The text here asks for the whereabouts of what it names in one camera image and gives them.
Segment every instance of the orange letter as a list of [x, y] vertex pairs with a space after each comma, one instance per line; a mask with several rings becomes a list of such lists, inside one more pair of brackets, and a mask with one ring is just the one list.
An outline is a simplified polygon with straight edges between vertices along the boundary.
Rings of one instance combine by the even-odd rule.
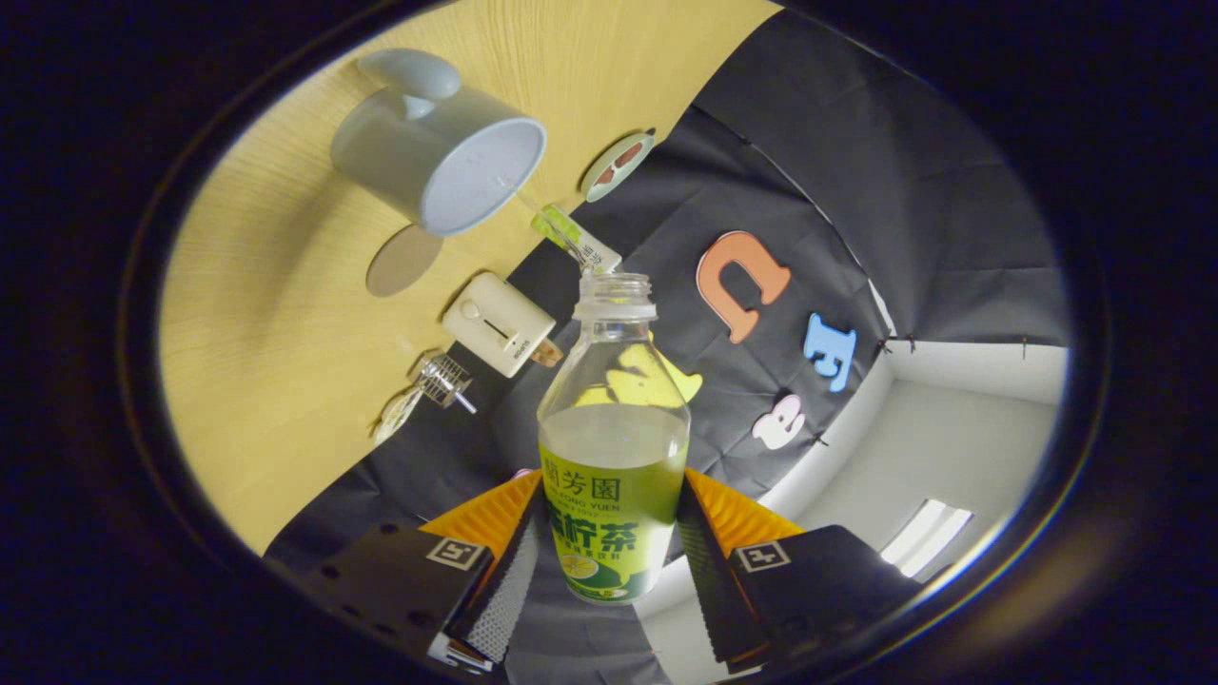
[[773, 302], [787, 289], [787, 284], [790, 283], [790, 269], [778, 266], [765, 245], [743, 230], [720, 235], [702, 256], [702, 261], [698, 262], [698, 293], [732, 329], [732, 342], [739, 344], [753, 333], [753, 327], [758, 324], [761, 314], [753, 310], [744, 311], [744, 307], [723, 288], [720, 274], [728, 262], [744, 267], [761, 289], [762, 305]]

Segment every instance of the green packet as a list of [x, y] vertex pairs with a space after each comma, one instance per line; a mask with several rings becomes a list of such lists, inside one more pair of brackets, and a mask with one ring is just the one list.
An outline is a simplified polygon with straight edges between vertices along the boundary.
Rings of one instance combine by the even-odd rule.
[[580, 262], [581, 271], [609, 273], [621, 263], [621, 255], [599, 241], [591, 233], [575, 223], [563, 210], [546, 205], [533, 216], [532, 228], [551, 243], [561, 247]]

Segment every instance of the white mug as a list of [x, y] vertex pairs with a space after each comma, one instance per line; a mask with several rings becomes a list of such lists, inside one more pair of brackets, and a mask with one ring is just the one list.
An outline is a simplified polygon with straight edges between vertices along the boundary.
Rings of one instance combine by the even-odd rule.
[[343, 119], [330, 157], [428, 233], [447, 238], [486, 221], [541, 162], [541, 122], [462, 88], [445, 60], [381, 50], [361, 59], [359, 69], [386, 88]]

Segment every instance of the bottle cap opening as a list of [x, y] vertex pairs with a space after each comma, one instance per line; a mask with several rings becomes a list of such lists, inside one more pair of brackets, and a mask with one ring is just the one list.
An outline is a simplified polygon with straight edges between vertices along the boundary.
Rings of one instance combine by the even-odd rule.
[[652, 284], [641, 273], [588, 273], [580, 279], [576, 321], [653, 321]]

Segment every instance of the white device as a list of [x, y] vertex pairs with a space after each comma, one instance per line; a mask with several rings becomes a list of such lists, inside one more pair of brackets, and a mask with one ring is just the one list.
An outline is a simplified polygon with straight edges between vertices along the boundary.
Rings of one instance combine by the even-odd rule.
[[493, 273], [475, 275], [445, 312], [441, 323], [458, 342], [508, 378], [520, 371], [525, 360], [554, 366], [547, 363], [553, 353], [561, 357], [561, 352], [546, 340], [554, 319]]

